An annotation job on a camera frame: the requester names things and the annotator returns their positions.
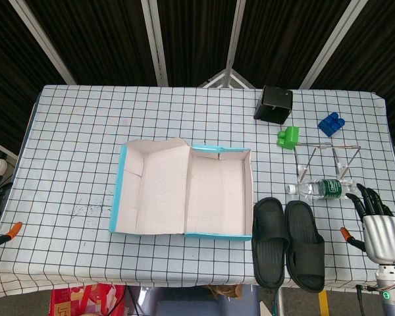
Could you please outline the black rubber slipper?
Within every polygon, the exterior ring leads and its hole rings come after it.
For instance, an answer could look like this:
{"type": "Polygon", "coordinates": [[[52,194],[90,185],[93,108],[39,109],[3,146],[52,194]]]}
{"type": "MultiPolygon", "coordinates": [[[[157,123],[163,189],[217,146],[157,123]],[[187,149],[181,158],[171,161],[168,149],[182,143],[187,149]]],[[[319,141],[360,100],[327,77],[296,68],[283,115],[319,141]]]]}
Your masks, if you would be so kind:
{"type": "Polygon", "coordinates": [[[284,281],[285,252],[289,246],[281,202],[265,197],[253,207],[252,259],[258,285],[276,289],[284,281]]]}
{"type": "Polygon", "coordinates": [[[325,286],[325,241],[318,233],[313,212],[303,201],[290,201],[285,217],[290,241],[288,273],[301,289],[319,293],[325,286]]]}

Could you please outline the white black checked tablecloth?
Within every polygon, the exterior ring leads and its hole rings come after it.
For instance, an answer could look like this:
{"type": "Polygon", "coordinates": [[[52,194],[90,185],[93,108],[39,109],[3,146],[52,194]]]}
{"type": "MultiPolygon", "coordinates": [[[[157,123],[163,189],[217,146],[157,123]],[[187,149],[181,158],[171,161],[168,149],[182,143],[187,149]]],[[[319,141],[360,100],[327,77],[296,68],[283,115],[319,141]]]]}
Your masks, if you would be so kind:
{"type": "MultiPolygon", "coordinates": [[[[0,234],[0,298],[95,282],[140,286],[256,284],[251,242],[109,232],[120,148],[128,140],[183,138],[189,144],[251,149],[254,202],[296,181],[292,151],[277,134],[298,126],[302,142],[357,144],[356,182],[377,191],[395,214],[395,154],[384,99],[371,92],[294,90],[285,126],[253,119],[261,90],[120,86],[45,86],[34,106],[0,234]],[[330,140],[318,122],[346,121],[330,140]]],[[[307,201],[325,239],[328,289],[375,283],[377,266],[344,243],[340,227],[363,239],[348,199],[307,201]]]]}

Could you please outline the blue toy building block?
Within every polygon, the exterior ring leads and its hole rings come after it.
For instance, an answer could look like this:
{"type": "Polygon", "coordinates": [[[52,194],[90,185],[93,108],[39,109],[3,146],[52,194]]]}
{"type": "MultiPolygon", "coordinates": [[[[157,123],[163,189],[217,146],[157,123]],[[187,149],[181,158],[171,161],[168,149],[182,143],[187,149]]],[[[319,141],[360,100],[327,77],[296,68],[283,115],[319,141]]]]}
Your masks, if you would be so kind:
{"type": "Polygon", "coordinates": [[[325,133],[326,136],[331,137],[335,132],[340,130],[345,125],[345,120],[342,119],[338,113],[333,112],[324,118],[319,124],[318,128],[325,133]]]}

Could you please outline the brown paper bag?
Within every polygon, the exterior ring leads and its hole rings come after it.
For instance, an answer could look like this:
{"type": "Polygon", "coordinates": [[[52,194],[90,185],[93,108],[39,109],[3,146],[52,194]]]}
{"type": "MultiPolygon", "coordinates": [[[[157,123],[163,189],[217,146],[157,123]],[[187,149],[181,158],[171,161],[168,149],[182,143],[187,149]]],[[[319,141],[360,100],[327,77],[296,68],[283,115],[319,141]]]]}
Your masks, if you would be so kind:
{"type": "Polygon", "coordinates": [[[226,298],[240,299],[242,297],[243,285],[207,285],[205,286],[210,290],[215,298],[224,296],[226,298]]]}

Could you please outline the red patterned bag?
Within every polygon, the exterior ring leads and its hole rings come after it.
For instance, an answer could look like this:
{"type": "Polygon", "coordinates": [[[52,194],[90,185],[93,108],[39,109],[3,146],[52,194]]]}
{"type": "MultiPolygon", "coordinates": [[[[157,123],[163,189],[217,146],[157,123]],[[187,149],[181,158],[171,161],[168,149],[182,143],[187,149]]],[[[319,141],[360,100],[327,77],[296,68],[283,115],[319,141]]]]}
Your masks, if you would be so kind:
{"type": "Polygon", "coordinates": [[[124,316],[124,285],[92,284],[51,291],[48,316],[124,316]]]}

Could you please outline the metal table leg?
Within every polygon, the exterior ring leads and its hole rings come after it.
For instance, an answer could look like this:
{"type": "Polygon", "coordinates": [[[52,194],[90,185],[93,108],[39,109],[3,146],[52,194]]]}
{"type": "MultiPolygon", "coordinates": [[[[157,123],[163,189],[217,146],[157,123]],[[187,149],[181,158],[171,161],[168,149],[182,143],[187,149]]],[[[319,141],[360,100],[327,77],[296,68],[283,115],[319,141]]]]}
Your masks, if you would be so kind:
{"type": "Polygon", "coordinates": [[[274,295],[272,304],[272,315],[285,316],[282,288],[279,288],[274,295]]]}

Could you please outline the white metal triangular stand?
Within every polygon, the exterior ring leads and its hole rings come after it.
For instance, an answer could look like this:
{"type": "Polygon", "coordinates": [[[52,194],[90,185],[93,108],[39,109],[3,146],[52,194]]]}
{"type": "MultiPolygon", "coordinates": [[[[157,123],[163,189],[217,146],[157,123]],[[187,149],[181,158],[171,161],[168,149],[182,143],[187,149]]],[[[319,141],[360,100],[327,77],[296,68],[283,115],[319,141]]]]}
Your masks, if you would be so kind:
{"type": "Polygon", "coordinates": [[[231,70],[229,75],[227,75],[226,69],[224,69],[200,84],[199,88],[254,89],[255,86],[234,69],[231,70]]]}

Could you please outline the dark white-framed folding screen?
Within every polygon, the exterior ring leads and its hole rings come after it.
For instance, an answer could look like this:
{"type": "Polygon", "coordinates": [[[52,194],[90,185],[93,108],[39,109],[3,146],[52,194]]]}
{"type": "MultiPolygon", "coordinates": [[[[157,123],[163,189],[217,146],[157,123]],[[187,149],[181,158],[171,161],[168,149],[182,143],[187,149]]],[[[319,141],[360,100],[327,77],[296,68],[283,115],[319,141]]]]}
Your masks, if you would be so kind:
{"type": "MultiPolygon", "coordinates": [[[[233,69],[253,86],[296,89],[351,0],[246,0],[233,69]]],[[[157,83],[141,0],[25,0],[77,84],[157,83]]],[[[168,83],[226,67],[237,0],[157,0],[168,83]]],[[[9,0],[0,0],[0,144],[18,153],[35,100],[64,79],[9,0]]],[[[395,143],[395,0],[367,0],[313,83],[386,100],[395,143]]]]}

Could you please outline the green toy building block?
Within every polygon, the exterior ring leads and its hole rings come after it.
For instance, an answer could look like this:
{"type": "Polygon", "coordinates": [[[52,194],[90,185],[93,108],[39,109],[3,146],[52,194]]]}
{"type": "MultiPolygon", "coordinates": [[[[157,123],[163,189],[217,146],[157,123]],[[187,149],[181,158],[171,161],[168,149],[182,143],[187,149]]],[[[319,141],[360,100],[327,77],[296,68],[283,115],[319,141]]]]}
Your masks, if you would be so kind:
{"type": "Polygon", "coordinates": [[[296,126],[289,126],[278,133],[277,146],[283,149],[293,150],[299,142],[300,129],[296,126]]]}

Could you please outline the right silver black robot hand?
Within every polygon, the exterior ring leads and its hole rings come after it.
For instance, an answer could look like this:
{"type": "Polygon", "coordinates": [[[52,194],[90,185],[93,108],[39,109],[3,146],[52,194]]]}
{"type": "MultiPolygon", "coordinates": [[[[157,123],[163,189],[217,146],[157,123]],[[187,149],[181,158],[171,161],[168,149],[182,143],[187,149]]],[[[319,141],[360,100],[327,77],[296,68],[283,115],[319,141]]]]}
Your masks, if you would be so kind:
{"type": "Polygon", "coordinates": [[[363,198],[347,193],[354,206],[363,228],[363,240],[355,239],[342,227],[341,234],[353,247],[365,252],[368,258],[379,265],[395,265],[395,216],[386,206],[378,193],[371,188],[358,184],[363,198]]]}

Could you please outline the small black cardboard box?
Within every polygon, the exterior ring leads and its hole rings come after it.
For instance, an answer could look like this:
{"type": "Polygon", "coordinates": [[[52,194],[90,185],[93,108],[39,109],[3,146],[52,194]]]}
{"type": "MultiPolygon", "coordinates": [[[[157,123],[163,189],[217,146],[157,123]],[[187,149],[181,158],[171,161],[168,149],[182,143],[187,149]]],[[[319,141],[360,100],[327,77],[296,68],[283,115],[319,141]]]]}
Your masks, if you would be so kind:
{"type": "Polygon", "coordinates": [[[291,90],[264,86],[253,117],[255,120],[284,124],[292,111],[292,104],[291,90]]]}

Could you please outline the yellow strip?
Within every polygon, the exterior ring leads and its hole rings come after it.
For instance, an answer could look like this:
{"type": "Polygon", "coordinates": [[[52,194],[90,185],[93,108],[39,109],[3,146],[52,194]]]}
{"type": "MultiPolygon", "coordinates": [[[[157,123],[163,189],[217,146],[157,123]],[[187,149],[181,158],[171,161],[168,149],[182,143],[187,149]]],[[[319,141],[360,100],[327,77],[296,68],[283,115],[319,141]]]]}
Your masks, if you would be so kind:
{"type": "Polygon", "coordinates": [[[323,290],[322,292],[320,292],[318,295],[318,298],[319,298],[320,315],[321,316],[330,316],[328,299],[327,299],[327,291],[323,290]]]}

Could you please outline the grey blue chair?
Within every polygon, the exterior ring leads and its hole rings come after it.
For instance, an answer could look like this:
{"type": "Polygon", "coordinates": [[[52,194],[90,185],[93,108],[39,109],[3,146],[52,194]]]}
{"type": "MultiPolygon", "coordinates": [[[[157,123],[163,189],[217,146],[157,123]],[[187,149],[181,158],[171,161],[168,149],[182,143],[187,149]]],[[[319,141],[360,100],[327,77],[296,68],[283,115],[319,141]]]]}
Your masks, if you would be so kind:
{"type": "Polygon", "coordinates": [[[124,316],[260,316],[259,288],[244,285],[240,297],[231,298],[205,286],[129,286],[124,316]]]}

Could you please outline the teal cardboard shoe box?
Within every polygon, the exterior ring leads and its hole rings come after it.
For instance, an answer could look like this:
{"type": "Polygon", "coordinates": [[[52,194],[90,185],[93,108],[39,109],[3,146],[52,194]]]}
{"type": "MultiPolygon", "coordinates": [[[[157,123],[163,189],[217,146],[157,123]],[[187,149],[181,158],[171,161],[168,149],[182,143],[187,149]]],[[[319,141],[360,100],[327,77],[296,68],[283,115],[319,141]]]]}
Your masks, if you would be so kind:
{"type": "Polygon", "coordinates": [[[181,138],[122,145],[109,231],[251,240],[251,151],[181,138]]]}

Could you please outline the clear green-label water bottle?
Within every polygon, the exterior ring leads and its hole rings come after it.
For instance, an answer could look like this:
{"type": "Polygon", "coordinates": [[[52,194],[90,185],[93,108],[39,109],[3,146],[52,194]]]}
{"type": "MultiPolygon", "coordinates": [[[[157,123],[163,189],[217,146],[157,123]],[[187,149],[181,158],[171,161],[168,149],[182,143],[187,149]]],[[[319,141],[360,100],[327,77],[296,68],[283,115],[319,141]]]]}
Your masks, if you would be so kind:
{"type": "Polygon", "coordinates": [[[356,183],[352,179],[339,180],[336,178],[287,184],[285,191],[289,195],[298,195],[307,199],[346,199],[346,194],[359,195],[356,183]]]}

